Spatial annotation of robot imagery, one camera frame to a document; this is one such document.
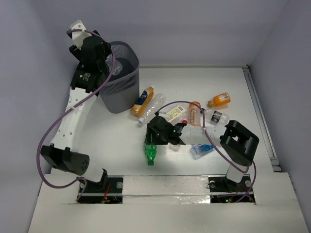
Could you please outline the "green plastic bottle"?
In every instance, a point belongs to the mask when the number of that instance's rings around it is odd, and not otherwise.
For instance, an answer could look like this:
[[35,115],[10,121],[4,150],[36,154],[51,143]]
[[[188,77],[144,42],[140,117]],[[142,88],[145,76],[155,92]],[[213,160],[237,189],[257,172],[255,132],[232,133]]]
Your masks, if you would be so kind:
[[155,144],[144,144],[144,153],[147,158],[148,166],[154,165],[154,160],[157,155],[157,145]]

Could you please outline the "clear bottle blue label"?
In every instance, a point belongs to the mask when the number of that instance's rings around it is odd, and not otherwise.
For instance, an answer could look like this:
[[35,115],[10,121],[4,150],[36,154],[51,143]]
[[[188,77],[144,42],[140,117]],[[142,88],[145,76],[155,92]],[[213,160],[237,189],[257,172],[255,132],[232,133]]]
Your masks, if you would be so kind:
[[122,72],[122,64],[117,59],[115,59],[115,62],[113,62],[112,54],[107,57],[105,62],[109,68],[109,72],[112,72],[113,76],[117,76]]

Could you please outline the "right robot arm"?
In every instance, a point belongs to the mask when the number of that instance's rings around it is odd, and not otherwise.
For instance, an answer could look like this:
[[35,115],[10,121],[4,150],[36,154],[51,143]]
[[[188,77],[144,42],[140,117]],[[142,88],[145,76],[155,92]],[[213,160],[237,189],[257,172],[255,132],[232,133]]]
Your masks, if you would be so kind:
[[259,138],[236,120],[214,127],[193,126],[186,123],[172,125],[165,118],[155,116],[146,126],[145,143],[150,145],[212,145],[230,164],[224,185],[237,189],[252,165]]

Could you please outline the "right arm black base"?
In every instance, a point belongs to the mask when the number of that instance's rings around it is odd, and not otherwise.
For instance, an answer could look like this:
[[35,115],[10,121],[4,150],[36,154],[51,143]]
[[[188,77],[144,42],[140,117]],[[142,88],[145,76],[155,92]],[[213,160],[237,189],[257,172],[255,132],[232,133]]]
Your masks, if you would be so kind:
[[249,175],[244,175],[239,183],[226,176],[211,176],[208,178],[207,189],[210,191],[211,203],[255,203],[252,182]]

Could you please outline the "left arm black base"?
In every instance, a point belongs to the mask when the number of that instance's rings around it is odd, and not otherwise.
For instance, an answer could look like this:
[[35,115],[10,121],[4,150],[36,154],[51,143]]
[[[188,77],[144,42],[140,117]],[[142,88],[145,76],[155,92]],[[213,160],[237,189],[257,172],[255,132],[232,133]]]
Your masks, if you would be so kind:
[[77,200],[81,204],[122,204],[123,176],[108,176],[104,186],[87,182]]

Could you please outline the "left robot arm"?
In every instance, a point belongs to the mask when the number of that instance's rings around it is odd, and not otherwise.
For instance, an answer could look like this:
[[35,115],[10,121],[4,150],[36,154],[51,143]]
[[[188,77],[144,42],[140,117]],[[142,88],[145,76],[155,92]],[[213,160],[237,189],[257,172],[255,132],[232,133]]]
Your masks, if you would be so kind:
[[74,42],[69,50],[79,63],[70,83],[65,112],[49,130],[56,125],[59,128],[50,145],[39,143],[36,162],[43,157],[52,168],[84,178],[94,190],[102,192],[107,188],[106,170],[91,161],[89,155],[80,153],[79,144],[87,115],[112,76],[106,59],[114,53],[96,31],[71,29],[67,34]]

